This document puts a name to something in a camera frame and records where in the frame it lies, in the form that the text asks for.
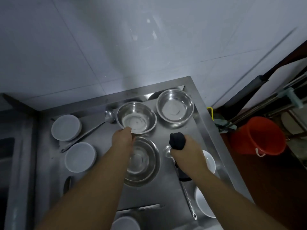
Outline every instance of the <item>bucket handle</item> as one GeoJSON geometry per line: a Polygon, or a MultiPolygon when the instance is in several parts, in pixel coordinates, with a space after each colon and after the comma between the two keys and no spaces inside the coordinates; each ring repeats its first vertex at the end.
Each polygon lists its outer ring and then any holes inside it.
{"type": "Polygon", "coordinates": [[[258,152],[258,149],[256,148],[256,154],[257,154],[257,156],[259,156],[259,157],[264,157],[266,154],[264,153],[264,154],[262,154],[262,155],[259,155],[259,152],[258,152]]]}

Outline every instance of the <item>stainless steel bowl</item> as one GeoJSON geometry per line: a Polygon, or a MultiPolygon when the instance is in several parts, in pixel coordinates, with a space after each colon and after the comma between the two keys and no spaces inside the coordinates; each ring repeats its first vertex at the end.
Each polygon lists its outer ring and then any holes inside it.
{"type": "Polygon", "coordinates": [[[189,120],[194,112],[194,103],[186,92],[169,89],[157,99],[158,114],[172,124],[182,124],[189,120]]]}
{"type": "Polygon", "coordinates": [[[134,134],[143,134],[152,130],[157,124],[157,116],[152,109],[140,102],[127,102],[116,115],[121,128],[131,127],[134,134]]]}
{"type": "Polygon", "coordinates": [[[143,137],[136,137],[124,182],[130,186],[145,185],[156,176],[159,166],[159,152],[155,144],[143,137]]]}

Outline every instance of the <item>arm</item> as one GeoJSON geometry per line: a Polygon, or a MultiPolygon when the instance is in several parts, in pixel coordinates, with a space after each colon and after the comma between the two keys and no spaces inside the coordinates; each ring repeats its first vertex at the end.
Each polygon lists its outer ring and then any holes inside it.
{"type": "Polygon", "coordinates": [[[185,135],[182,151],[171,149],[179,167],[196,183],[225,230],[286,230],[247,198],[229,188],[207,168],[200,145],[185,135]]]}
{"type": "Polygon", "coordinates": [[[131,128],[114,133],[102,159],[47,213],[36,230],[111,228],[134,139],[131,128]]]}

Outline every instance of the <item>white bowl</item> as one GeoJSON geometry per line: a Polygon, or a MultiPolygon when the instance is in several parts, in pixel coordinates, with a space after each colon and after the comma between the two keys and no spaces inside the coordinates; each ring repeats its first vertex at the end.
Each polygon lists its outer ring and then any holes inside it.
{"type": "Polygon", "coordinates": [[[215,170],[216,170],[215,160],[213,159],[211,154],[208,153],[207,151],[203,150],[203,153],[204,153],[204,156],[206,158],[206,163],[207,163],[208,169],[211,171],[211,173],[214,174],[215,170]]]}
{"type": "Polygon", "coordinates": [[[79,135],[82,125],[74,115],[63,115],[59,117],[51,127],[52,136],[60,141],[69,141],[79,135]]]}
{"type": "Polygon", "coordinates": [[[66,152],[65,166],[73,173],[88,170],[96,160],[96,150],[86,142],[76,143],[66,152]]]}
{"type": "Polygon", "coordinates": [[[203,196],[203,194],[201,193],[198,187],[196,187],[194,197],[195,197],[196,204],[202,213],[204,213],[206,216],[209,216],[211,218],[216,218],[211,208],[209,207],[205,197],[203,196]]]}
{"type": "Polygon", "coordinates": [[[141,230],[141,228],[134,218],[123,216],[113,222],[110,230],[141,230]]]}

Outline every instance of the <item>red bucket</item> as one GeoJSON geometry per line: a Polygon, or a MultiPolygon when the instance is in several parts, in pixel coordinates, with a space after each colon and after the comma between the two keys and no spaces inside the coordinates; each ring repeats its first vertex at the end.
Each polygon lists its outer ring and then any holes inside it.
{"type": "Polygon", "coordinates": [[[239,130],[230,135],[230,145],[240,154],[279,155],[286,147],[282,130],[271,120],[252,117],[239,130]]]}

